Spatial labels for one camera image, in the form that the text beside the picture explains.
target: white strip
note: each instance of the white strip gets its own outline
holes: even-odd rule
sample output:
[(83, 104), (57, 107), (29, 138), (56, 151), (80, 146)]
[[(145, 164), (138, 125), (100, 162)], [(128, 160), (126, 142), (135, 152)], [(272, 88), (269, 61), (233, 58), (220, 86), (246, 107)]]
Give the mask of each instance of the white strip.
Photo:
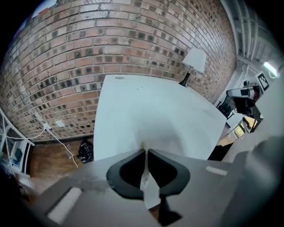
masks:
[(56, 207), (48, 213), (47, 216), (57, 224), (62, 224), (81, 194), (82, 190), (80, 188), (71, 188), (71, 190), (63, 199), (61, 199)]
[(214, 168), (212, 166), (206, 166), (205, 168), (208, 172), (211, 172), (211, 173), (215, 173), (215, 174), (219, 174), (219, 175), (222, 175), (222, 176), (226, 176), (228, 171), (225, 171), (223, 169), (219, 169), (219, 168)]

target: brick wall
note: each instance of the brick wall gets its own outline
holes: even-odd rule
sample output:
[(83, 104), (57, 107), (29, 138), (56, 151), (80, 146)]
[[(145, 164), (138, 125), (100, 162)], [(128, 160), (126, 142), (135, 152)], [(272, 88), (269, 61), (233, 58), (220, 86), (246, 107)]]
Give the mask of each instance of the brick wall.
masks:
[[(58, 0), (8, 48), (0, 105), (27, 137), (39, 134), (43, 121), (60, 138), (89, 135), (106, 74), (181, 81), (192, 47), (207, 60), (189, 86), (213, 102), (236, 67), (233, 31), (219, 0)], [(56, 127), (56, 120), (67, 127)], [(35, 141), (51, 139), (44, 133)]]

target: table lamp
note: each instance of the table lamp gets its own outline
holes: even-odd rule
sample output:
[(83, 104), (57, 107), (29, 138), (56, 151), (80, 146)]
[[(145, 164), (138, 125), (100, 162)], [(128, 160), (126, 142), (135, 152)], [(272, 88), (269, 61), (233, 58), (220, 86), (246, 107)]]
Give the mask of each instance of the table lamp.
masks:
[[(206, 53), (202, 50), (199, 50), (197, 48), (191, 48), (191, 50), (188, 52), (188, 54), (183, 59), (182, 63), (186, 66), (189, 66), (190, 69), (194, 69), (195, 71), (198, 71), (200, 73), (204, 72), (206, 62)], [(187, 87), (187, 80), (190, 73), (188, 72), (179, 84)]]

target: wooden floor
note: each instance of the wooden floor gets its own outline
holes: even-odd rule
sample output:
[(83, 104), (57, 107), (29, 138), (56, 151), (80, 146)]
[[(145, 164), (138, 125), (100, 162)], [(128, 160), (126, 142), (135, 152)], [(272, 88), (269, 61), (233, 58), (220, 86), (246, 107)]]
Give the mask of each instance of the wooden floor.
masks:
[[(84, 165), (76, 157), (81, 141), (65, 143), (68, 149), (75, 154), (74, 160), (80, 167)], [(31, 178), (19, 176), (19, 182), (24, 186), (31, 201), (34, 201), (44, 190), (56, 181), (76, 170), (77, 167), (62, 144), (36, 145), (33, 149), (30, 162)]]

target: white lampshade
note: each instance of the white lampshade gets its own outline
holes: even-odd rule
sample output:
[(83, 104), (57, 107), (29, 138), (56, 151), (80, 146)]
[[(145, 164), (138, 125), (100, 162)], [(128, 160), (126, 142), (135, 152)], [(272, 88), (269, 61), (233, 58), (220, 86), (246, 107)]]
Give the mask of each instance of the white lampshade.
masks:
[(206, 53), (197, 48), (191, 48), (182, 63), (193, 68), (195, 71), (204, 72)]

